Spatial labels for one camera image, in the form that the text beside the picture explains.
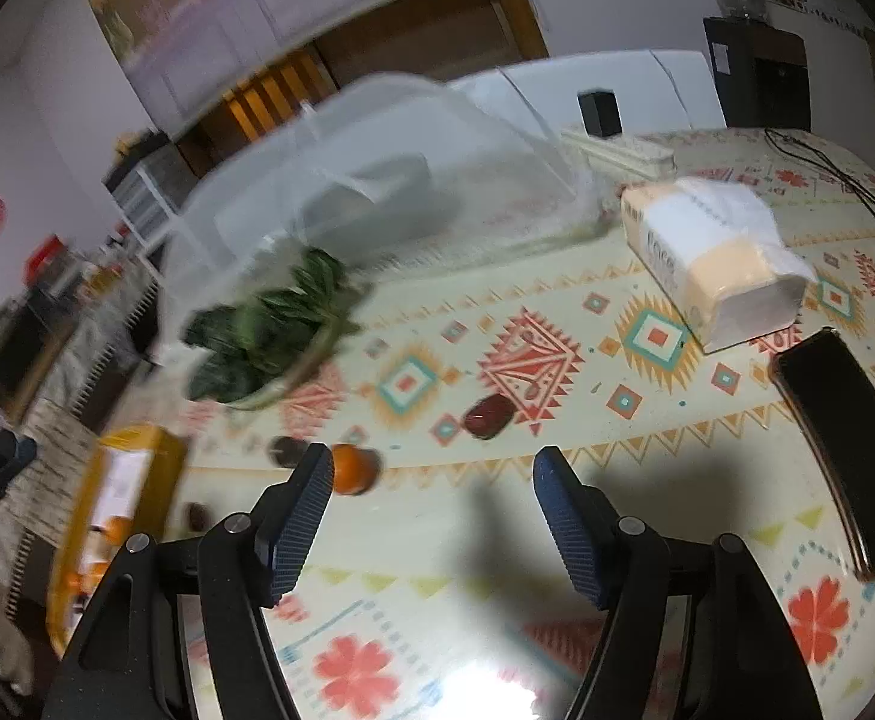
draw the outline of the yellow box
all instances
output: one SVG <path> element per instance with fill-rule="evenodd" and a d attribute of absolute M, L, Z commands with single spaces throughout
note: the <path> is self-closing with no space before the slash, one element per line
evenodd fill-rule
<path fill-rule="evenodd" d="M 187 445 L 157 425 L 143 424 L 119 430 L 98 442 L 98 448 L 88 461 L 79 495 L 71 513 L 71 522 L 60 549 L 55 554 L 50 582 L 47 585 L 47 635 L 57 656 L 63 656 L 70 640 L 67 619 L 76 595 L 67 578 L 76 570 L 84 551 L 88 526 L 101 492 L 107 471 L 106 450 L 125 452 L 148 450 L 151 464 L 143 481 L 132 518 L 132 533 L 149 533 L 155 538 L 164 535 L 167 510 L 170 509 L 177 478 L 184 467 Z"/>

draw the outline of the black cable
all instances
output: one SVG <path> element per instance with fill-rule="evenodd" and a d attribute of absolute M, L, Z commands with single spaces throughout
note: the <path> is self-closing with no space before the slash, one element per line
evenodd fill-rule
<path fill-rule="evenodd" d="M 806 143 L 802 141 L 800 138 L 796 138 L 793 135 L 790 135 L 786 132 L 780 132 L 775 129 L 770 129 L 770 127 L 766 127 L 764 130 L 764 137 L 770 143 L 772 148 L 775 148 L 777 151 L 780 151 L 787 157 L 794 159 L 798 162 L 802 162 L 805 165 L 810 165 L 811 167 L 815 167 L 816 170 L 820 172 L 826 173 L 827 175 L 832 176 L 833 178 L 840 181 L 844 187 L 850 191 L 854 196 L 857 196 L 857 199 L 861 201 L 861 203 L 868 209 L 868 213 L 875 220 L 875 195 L 871 192 L 871 190 L 862 186 L 860 182 L 854 176 L 849 175 L 844 170 L 841 170 L 831 158 L 821 151 L 818 148 L 814 148 L 810 143 Z M 796 151 L 790 151 L 789 149 L 782 146 L 782 143 L 786 143 L 788 146 L 794 146 L 795 148 L 803 149 L 805 152 L 812 154 L 815 158 L 812 159 L 810 156 L 802 155 L 801 153 L 797 153 Z"/>

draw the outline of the smartphone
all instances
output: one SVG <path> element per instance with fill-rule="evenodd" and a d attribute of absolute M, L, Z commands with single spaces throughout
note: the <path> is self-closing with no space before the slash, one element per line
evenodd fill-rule
<path fill-rule="evenodd" d="M 825 327 L 772 357 L 781 390 L 818 458 L 847 534 L 854 574 L 875 578 L 875 389 Z"/>

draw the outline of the table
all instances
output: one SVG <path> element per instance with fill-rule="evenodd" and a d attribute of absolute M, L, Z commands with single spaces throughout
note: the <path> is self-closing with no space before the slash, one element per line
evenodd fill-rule
<path fill-rule="evenodd" d="M 740 181 L 772 205 L 787 244 L 820 276 L 795 325 L 703 355 L 615 228 L 506 266 L 384 285 L 359 309 L 362 334 L 260 413 L 184 400 L 194 358 L 182 346 L 127 399 L 124 423 L 149 418 L 194 440 L 172 535 L 189 501 L 218 519 L 286 479 L 266 456 L 271 437 L 380 453 L 376 487 L 332 498 L 295 592 L 266 613 L 302 717 L 497 716 L 489 707 L 564 717 L 603 620 L 573 591 L 537 507 L 532 457 L 544 445 L 559 445 L 621 514 L 666 536 L 740 533 L 791 621 L 825 717 L 853 718 L 873 695 L 875 581 L 852 576 L 837 511 L 768 360 L 832 325 L 875 384 L 875 222 L 759 131 L 657 140 L 682 173 Z M 862 162 L 809 140 L 875 191 Z M 651 335 L 660 351 L 640 342 Z M 478 442 L 460 417 L 495 389 L 511 391 L 518 414 Z M 188 625 L 207 720 L 220 709 L 194 608 Z M 679 648 L 675 606 L 648 717 L 667 714 Z"/>
<path fill-rule="evenodd" d="M 136 260 L 126 261 L 121 278 L 101 298 L 81 309 L 76 327 L 31 393 L 34 399 L 47 399 L 62 408 L 77 410 L 111 357 L 117 358 L 122 367 L 136 364 L 138 355 L 127 330 L 153 300 L 156 290 L 148 269 Z M 23 404 L 24 410 L 29 402 Z M 22 420 L 23 413 L 16 421 Z"/>
<path fill-rule="evenodd" d="M 37 459 L 8 485 L 0 501 L 0 607 L 13 620 L 23 570 L 36 536 L 60 546 L 84 464 L 98 437 L 46 398 L 28 411 L 20 435 L 37 442 Z"/>

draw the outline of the orange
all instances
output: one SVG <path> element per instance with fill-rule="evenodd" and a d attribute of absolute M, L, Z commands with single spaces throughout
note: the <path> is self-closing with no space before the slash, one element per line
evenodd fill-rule
<path fill-rule="evenodd" d="M 83 583 L 83 579 L 81 575 L 76 571 L 68 571 L 68 574 L 64 580 L 64 584 L 71 593 L 74 595 L 78 594 L 81 589 L 81 584 Z"/>
<path fill-rule="evenodd" d="M 84 575 L 84 592 L 86 592 L 88 595 L 91 595 L 96 589 L 98 589 L 100 580 L 102 580 L 105 573 L 107 573 L 108 565 L 109 563 L 106 563 L 103 560 L 91 563 L 91 568 L 88 570 L 87 574 Z"/>
<path fill-rule="evenodd" d="M 374 462 L 352 443 L 339 443 L 334 456 L 334 491 L 338 495 L 363 493 L 374 482 Z"/>
<path fill-rule="evenodd" d="M 130 536 L 131 521 L 127 517 L 108 517 L 104 524 L 104 538 L 111 546 L 119 547 Z"/>

